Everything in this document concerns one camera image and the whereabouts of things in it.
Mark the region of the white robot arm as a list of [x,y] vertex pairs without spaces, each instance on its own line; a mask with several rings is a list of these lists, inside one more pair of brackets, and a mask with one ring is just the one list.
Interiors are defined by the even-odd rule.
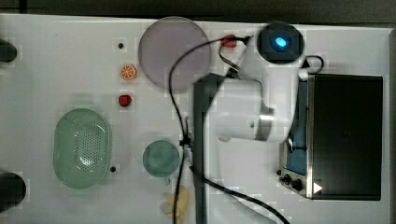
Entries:
[[283,224],[275,208],[220,182],[219,137],[282,143],[293,123],[304,37],[294,26],[272,22],[240,39],[247,46],[235,77],[210,73],[193,85],[192,166],[196,223],[209,224],[209,191],[257,204]]

